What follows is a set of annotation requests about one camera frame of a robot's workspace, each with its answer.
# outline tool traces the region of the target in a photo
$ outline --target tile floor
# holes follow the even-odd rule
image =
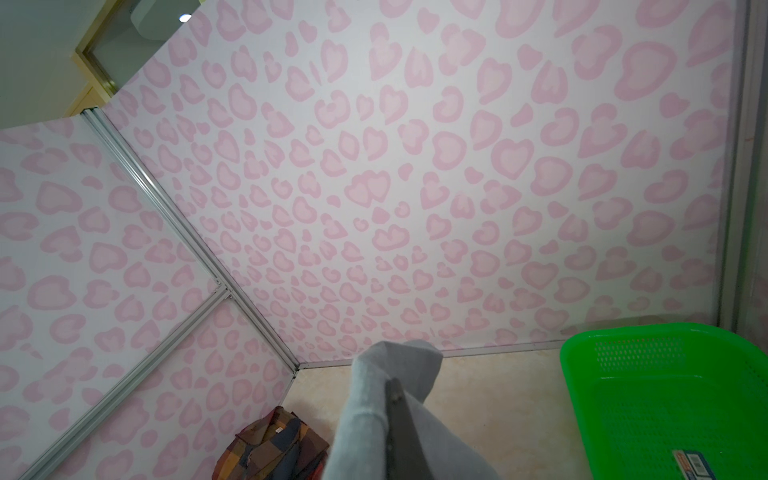
[[[502,478],[590,480],[559,353],[444,359],[425,405]],[[349,374],[348,366],[301,370],[283,406],[333,442]]]

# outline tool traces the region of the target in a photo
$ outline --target folded gray garment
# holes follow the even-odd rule
[[[323,471],[327,480],[385,480],[389,430],[384,385],[397,378],[406,392],[429,470],[435,480],[497,479],[494,469],[422,404],[440,371],[442,353],[423,340],[379,342],[352,364],[352,387]]]

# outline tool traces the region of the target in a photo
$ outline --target white wall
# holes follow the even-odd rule
[[[64,115],[86,84],[70,55],[103,4],[0,2],[0,128]]]

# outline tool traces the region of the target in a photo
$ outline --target barcode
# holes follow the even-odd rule
[[[699,455],[694,455],[689,453],[687,455],[688,460],[690,461],[690,465],[694,467],[694,471],[696,472],[696,475],[702,475],[702,476],[709,476],[709,472],[707,471],[707,467],[704,466],[704,463],[701,461],[701,458]]]

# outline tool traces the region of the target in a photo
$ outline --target aluminum frame strip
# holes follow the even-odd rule
[[[720,202],[720,245],[716,271],[717,326],[731,332],[737,331],[740,302],[752,265],[747,244],[750,239],[750,199],[753,199],[756,161],[754,138],[759,128],[758,110],[766,53],[766,25],[768,4],[762,1],[743,0],[737,9],[738,29],[734,51],[733,81],[730,92],[730,120],[728,125],[728,155],[733,159],[723,179],[723,195]]]
[[[18,480],[44,480],[85,440],[147,376],[174,351],[187,335],[210,315],[216,306],[230,296],[225,286],[219,286],[182,323],[165,337],[152,353],[144,357],[130,372],[107,392],[93,408],[88,410],[59,439],[30,465]]]
[[[442,350],[443,358],[449,359],[455,356],[492,355],[494,353],[531,352],[534,350],[553,350],[563,346],[565,340],[552,340],[549,342],[521,343],[519,345],[481,346],[474,349]],[[329,360],[327,362],[308,362],[299,365],[299,370],[321,369],[329,366],[352,365],[354,359]]]
[[[243,311],[245,317],[256,327],[256,330],[275,349],[280,359],[288,369],[295,373],[299,361],[290,351],[288,346],[280,339],[277,332],[264,319],[253,302],[248,298],[242,287],[235,281],[232,274],[219,261],[210,250],[200,234],[194,229],[183,213],[170,198],[168,193],[155,180],[152,173],[139,160],[136,152],[120,135],[117,128],[109,121],[107,115],[100,108],[92,108],[83,111],[82,115],[96,132],[96,135],[104,143],[105,147],[115,156],[131,178],[139,185],[142,191],[149,197],[165,220],[176,230],[179,236],[194,256],[208,269],[217,282],[227,287],[232,299]]]

